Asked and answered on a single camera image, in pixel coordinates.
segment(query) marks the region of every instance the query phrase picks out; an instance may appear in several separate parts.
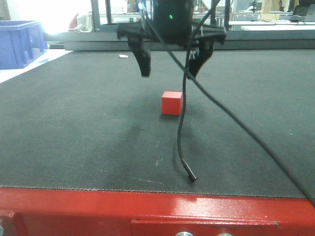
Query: blue plastic crate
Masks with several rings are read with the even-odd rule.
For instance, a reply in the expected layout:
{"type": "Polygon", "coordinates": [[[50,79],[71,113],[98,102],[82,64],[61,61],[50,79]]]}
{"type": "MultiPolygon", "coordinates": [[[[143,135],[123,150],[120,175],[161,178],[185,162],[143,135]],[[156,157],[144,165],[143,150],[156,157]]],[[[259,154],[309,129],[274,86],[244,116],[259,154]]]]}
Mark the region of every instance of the blue plastic crate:
{"type": "Polygon", "coordinates": [[[47,51],[38,21],[0,21],[0,69],[24,68],[47,51]]]}

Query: red block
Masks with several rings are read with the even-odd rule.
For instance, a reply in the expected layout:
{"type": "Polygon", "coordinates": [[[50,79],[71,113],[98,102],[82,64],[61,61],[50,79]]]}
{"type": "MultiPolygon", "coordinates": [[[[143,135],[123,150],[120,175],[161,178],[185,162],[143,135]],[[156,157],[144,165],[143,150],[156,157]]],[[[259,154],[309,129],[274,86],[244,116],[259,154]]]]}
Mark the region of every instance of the red block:
{"type": "Polygon", "coordinates": [[[164,115],[179,116],[183,106],[183,93],[165,91],[162,95],[161,113],[164,115]]]}

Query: cable end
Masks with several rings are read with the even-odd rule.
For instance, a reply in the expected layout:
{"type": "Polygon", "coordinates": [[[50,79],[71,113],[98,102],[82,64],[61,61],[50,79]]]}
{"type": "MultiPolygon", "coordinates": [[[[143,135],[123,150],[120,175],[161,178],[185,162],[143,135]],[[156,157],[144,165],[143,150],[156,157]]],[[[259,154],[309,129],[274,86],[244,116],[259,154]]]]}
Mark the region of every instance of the cable end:
{"type": "Polygon", "coordinates": [[[198,179],[198,177],[193,172],[188,173],[188,178],[191,182],[195,182],[198,179]]]}
{"type": "Polygon", "coordinates": [[[190,166],[187,164],[187,162],[184,159],[182,159],[182,164],[188,173],[189,180],[191,182],[195,182],[198,179],[198,177],[195,175],[195,173],[192,171],[192,169],[190,168],[190,166]]]}

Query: red metal frame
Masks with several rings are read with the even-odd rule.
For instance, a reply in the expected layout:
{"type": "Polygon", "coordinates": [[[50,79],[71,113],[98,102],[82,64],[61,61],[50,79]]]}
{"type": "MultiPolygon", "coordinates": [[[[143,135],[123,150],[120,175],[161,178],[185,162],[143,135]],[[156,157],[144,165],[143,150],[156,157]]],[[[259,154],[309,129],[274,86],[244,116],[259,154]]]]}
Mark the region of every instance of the red metal frame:
{"type": "Polygon", "coordinates": [[[314,236],[303,199],[0,188],[5,236],[314,236]]]}

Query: work surface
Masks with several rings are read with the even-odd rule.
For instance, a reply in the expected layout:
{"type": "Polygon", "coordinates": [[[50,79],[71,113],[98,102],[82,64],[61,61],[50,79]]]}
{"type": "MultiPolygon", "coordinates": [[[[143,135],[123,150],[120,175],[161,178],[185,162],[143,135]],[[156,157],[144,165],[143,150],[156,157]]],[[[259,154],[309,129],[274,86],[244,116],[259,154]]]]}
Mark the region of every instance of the work surface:
{"type": "MultiPolygon", "coordinates": [[[[178,117],[160,114],[182,73],[152,53],[73,52],[0,84],[0,186],[302,197],[274,161],[188,82],[178,117]]],[[[184,53],[176,53],[182,60],[184,53]]],[[[198,80],[257,133],[315,196],[315,51],[215,52],[198,80]]]]}

